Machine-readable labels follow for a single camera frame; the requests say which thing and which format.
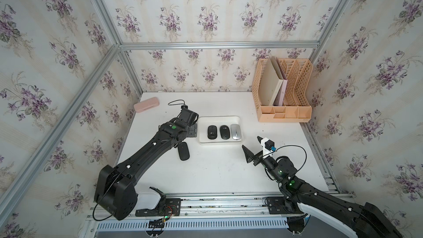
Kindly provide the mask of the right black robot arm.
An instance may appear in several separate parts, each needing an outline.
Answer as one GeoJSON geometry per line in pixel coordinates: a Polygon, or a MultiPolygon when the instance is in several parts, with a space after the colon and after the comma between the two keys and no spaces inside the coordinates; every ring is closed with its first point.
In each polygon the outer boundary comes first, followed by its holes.
{"type": "Polygon", "coordinates": [[[287,156],[277,159],[253,154],[242,146],[246,161],[265,171],[276,181],[286,201],[295,203],[300,211],[327,223],[350,238],[401,238],[403,235],[371,203],[359,205],[325,193],[296,176],[297,169],[287,156]]]}

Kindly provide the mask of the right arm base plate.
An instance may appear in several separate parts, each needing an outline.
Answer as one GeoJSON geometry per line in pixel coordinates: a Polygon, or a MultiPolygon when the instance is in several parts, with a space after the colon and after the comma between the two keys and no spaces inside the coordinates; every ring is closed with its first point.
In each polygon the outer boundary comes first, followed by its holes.
{"type": "Polygon", "coordinates": [[[306,215],[308,213],[303,212],[298,204],[290,199],[286,199],[283,196],[266,197],[264,204],[268,208],[271,215],[306,215]]]}

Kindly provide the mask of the black mouse with logo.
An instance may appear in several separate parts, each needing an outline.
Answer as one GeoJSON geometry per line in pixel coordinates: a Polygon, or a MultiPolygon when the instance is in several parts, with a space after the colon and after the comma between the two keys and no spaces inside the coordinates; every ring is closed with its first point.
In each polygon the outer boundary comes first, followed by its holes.
{"type": "Polygon", "coordinates": [[[209,140],[215,140],[218,136],[218,129],[215,125],[210,125],[207,129],[207,137],[209,140]]]}

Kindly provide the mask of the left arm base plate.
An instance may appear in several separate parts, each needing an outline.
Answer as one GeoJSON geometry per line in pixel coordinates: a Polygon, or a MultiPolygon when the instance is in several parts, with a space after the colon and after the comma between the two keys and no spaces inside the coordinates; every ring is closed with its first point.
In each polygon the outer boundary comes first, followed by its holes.
{"type": "Polygon", "coordinates": [[[180,198],[169,198],[161,190],[150,187],[138,194],[135,205],[136,217],[179,216],[181,210],[180,198]]]}

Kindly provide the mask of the silver mouse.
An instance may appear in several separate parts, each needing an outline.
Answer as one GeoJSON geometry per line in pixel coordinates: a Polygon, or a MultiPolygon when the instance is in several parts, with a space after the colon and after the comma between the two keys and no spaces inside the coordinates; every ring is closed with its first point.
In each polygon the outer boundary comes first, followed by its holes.
{"type": "Polygon", "coordinates": [[[242,139],[242,132],[241,132],[241,127],[239,124],[232,124],[230,126],[231,128],[231,135],[232,135],[232,139],[235,141],[239,141],[242,139]]]}

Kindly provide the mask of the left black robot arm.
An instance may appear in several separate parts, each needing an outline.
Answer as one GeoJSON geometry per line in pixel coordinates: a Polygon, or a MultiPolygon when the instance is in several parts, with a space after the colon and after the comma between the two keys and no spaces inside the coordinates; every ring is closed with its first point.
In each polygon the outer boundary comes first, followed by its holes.
{"type": "Polygon", "coordinates": [[[99,172],[94,202],[117,220],[129,216],[138,200],[135,186],[140,178],[163,154],[188,137],[189,129],[198,118],[197,113],[182,106],[179,115],[163,123],[135,154],[114,167],[103,167],[99,172]]]}

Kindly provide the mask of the black oval mouse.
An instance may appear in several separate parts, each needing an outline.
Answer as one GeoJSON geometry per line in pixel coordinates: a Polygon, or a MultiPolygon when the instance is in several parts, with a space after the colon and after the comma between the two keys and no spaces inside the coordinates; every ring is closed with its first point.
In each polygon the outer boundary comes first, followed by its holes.
{"type": "Polygon", "coordinates": [[[219,128],[220,136],[223,140],[229,140],[231,137],[230,129],[227,125],[222,125],[219,128]]]}

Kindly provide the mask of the white plastic storage tray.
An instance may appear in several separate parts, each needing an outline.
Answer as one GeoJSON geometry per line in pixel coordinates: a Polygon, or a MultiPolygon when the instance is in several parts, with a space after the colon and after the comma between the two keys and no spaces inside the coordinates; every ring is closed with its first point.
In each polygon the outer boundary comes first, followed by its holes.
{"type": "Polygon", "coordinates": [[[200,117],[198,122],[198,132],[197,132],[197,139],[198,143],[202,145],[212,145],[212,144],[240,144],[243,139],[243,132],[242,132],[242,139],[239,141],[235,141],[232,139],[232,135],[229,140],[223,140],[220,136],[219,128],[222,125],[227,125],[230,129],[232,124],[239,124],[241,127],[241,119],[238,116],[206,116],[200,117]],[[209,140],[207,137],[207,129],[210,125],[215,125],[218,129],[218,136],[215,140],[209,140]]]}

